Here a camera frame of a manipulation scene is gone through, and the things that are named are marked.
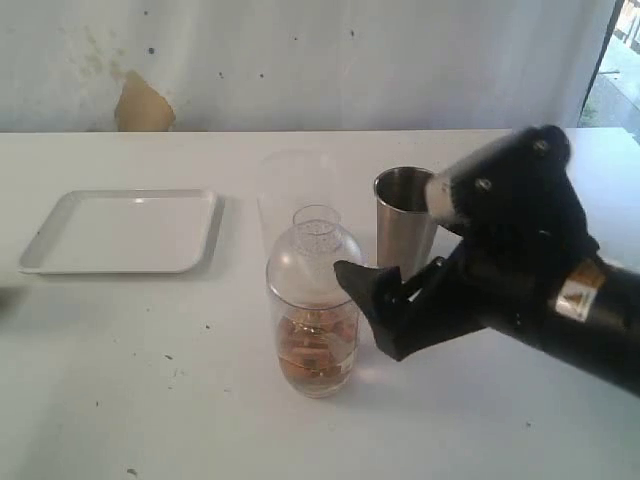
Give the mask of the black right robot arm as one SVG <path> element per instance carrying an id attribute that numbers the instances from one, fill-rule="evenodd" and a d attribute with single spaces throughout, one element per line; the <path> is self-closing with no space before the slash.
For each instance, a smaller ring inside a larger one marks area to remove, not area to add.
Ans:
<path id="1" fill-rule="evenodd" d="M 639 276 L 606 262 L 566 168 L 564 131 L 529 127 L 436 174 L 435 223 L 459 236 L 408 279 L 334 265 L 377 347 L 395 360 L 490 328 L 630 393 L 639 390 Z"/>

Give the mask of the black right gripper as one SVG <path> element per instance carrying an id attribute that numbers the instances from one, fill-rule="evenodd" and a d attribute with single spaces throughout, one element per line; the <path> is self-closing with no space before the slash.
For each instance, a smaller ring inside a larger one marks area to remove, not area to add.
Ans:
<path id="1" fill-rule="evenodd" d="M 599 246 L 566 173 L 565 132 L 530 127 L 475 182 L 469 225 L 453 252 L 409 280 L 400 268 L 334 263 L 377 348 L 402 361 L 445 340 L 490 327 L 529 345 L 593 345 L 597 328 L 557 300 Z"/>

